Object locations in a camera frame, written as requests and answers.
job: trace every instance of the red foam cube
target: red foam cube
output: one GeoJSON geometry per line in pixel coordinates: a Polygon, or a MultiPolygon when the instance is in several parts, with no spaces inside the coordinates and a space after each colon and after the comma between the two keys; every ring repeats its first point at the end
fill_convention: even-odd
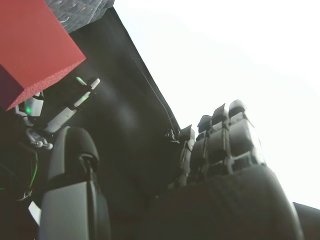
{"type": "Polygon", "coordinates": [[[43,0],[2,0],[0,106],[9,110],[86,59],[43,0]]]}

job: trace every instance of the red block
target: red block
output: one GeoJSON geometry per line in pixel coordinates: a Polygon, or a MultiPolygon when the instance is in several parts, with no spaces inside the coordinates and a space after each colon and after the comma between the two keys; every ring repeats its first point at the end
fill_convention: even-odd
{"type": "Polygon", "coordinates": [[[2,0],[0,106],[9,110],[86,59],[43,0],[2,0]]]}

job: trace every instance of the gray textured fabric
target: gray textured fabric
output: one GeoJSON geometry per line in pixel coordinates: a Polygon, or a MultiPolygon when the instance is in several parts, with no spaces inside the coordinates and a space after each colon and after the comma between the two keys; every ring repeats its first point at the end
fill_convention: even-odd
{"type": "Polygon", "coordinates": [[[115,0],[45,0],[68,33],[98,20],[115,0]]]}

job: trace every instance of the bright white wall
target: bright white wall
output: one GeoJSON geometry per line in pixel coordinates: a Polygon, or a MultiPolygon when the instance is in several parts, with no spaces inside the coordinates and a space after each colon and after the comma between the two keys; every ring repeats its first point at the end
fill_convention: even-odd
{"type": "Polygon", "coordinates": [[[320,209],[318,1],[164,4],[114,8],[181,128],[242,100],[290,199],[320,209]]]}

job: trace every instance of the green wire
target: green wire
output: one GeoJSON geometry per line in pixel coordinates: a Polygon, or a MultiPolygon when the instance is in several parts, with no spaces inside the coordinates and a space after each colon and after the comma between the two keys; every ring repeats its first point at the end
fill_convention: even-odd
{"type": "Polygon", "coordinates": [[[36,160],[35,169],[34,169],[31,181],[30,181],[29,189],[31,189],[32,185],[34,184],[34,181],[35,181],[35,178],[36,178],[36,175],[37,175],[37,170],[38,170],[38,154],[37,153],[35,153],[35,160],[36,160]]]}

